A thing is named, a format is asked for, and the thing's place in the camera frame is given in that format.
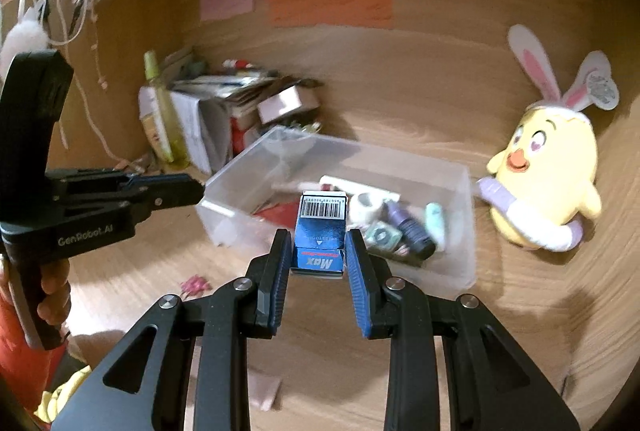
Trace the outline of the person left hand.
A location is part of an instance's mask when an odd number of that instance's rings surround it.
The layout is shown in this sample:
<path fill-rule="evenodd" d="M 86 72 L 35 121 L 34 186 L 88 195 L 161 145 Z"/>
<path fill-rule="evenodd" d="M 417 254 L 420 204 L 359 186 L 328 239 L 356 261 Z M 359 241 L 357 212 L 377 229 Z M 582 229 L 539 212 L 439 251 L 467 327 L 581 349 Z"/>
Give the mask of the person left hand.
<path fill-rule="evenodd" d="M 55 261 L 41 266 L 41 289 L 44 299 L 38 305 L 38 315 L 51 326 L 62 325 L 70 313 L 70 261 Z"/>

